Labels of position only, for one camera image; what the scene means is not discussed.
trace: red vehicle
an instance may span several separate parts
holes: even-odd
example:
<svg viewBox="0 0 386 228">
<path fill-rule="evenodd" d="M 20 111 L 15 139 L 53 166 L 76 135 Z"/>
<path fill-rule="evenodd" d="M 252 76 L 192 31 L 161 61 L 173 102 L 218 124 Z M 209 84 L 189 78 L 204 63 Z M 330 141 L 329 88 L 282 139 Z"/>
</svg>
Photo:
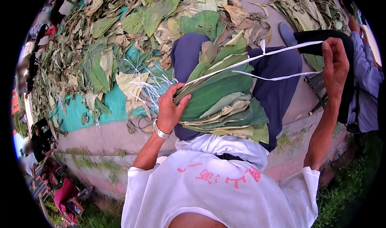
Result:
<svg viewBox="0 0 386 228">
<path fill-rule="evenodd" d="M 81 215 L 84 207 L 81 202 L 90 198 L 94 193 L 93 186 L 80 191 L 68 177 L 63 177 L 67 166 L 62 167 L 52 158 L 48 158 L 40 173 L 49 190 L 54 192 L 54 203 L 59 212 L 70 225 L 77 225 L 76 216 Z"/>
</svg>

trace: wheel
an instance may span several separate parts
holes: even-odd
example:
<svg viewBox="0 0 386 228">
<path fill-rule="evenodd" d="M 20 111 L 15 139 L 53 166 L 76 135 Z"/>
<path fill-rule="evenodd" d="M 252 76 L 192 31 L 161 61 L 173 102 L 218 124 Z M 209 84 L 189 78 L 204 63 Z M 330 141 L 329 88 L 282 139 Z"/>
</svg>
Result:
<svg viewBox="0 0 386 228">
<path fill-rule="evenodd" d="M 79 193 L 78 197 L 80 198 L 81 201 L 85 201 L 86 199 L 90 198 L 93 195 L 94 191 L 95 191 L 94 186 L 85 188 Z"/>
<path fill-rule="evenodd" d="M 58 169 L 56 170 L 56 173 L 57 173 L 58 175 L 62 175 L 62 174 L 66 171 L 66 169 L 67 169 L 67 165 L 58 168 Z"/>
</svg>

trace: pavement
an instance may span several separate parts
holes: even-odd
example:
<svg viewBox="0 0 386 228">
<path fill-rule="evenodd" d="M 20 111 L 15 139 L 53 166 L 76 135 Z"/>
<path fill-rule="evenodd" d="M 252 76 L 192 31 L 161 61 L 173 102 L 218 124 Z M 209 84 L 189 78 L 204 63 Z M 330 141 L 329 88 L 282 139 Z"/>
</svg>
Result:
<svg viewBox="0 0 386 228">
<path fill-rule="evenodd" d="M 255 3 L 268 3 L 268 0 L 249 0 Z M 262 9 L 240 0 L 243 9 L 258 12 Z M 285 46 L 279 31 L 279 22 L 291 25 L 275 9 L 268 5 L 268 23 L 272 28 L 272 39 L 267 47 Z M 312 71 L 303 60 L 303 72 Z M 309 116 L 308 112 L 318 103 L 310 86 L 300 78 L 292 102 L 283 118 L 283 131 L 278 137 L 278 147 L 268 155 L 268 166 L 265 173 L 277 183 L 299 173 L 308 149 L 311 136 L 323 114 L 323 111 Z M 134 134 L 127 130 L 127 121 L 115 121 L 98 124 L 69 133 L 60 137 L 57 159 L 68 166 L 71 174 L 77 176 L 85 185 L 93 185 L 96 191 L 116 199 L 123 199 L 127 187 L 127 170 L 132 165 L 136 155 L 146 143 L 150 134 L 137 129 Z M 344 128 L 337 125 L 331 143 L 330 153 L 325 161 L 337 158 L 347 148 L 345 137 L 348 134 Z M 162 145 L 159 156 L 167 156 L 175 151 L 176 137 L 172 135 Z M 97 163 L 90 165 L 87 161 Z M 103 165 L 103 162 L 114 162 L 119 170 Z"/>
</svg>

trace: gray shoe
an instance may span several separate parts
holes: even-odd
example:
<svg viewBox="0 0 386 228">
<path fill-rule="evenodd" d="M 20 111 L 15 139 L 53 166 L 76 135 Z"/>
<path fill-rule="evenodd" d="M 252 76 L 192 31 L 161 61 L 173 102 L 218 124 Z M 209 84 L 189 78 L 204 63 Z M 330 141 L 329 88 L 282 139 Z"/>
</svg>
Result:
<svg viewBox="0 0 386 228">
<path fill-rule="evenodd" d="M 287 47 L 298 44 L 298 41 L 293 36 L 293 32 L 284 22 L 279 23 L 279 32 L 281 38 L 283 39 L 284 43 L 286 43 Z"/>
</svg>

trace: wristwatch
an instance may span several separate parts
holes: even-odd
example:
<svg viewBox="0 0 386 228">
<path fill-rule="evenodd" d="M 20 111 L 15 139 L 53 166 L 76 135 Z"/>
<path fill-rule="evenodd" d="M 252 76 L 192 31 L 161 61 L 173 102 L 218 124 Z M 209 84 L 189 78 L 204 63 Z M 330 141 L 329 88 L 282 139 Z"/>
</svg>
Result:
<svg viewBox="0 0 386 228">
<path fill-rule="evenodd" d="M 154 123 L 153 123 L 153 129 L 154 129 L 154 132 L 157 133 L 157 135 L 160 137 L 160 138 L 163 138 L 163 139 L 167 139 L 170 134 L 166 134 L 164 132 L 162 132 L 158 126 L 157 126 L 157 119 L 154 120 Z"/>
</svg>

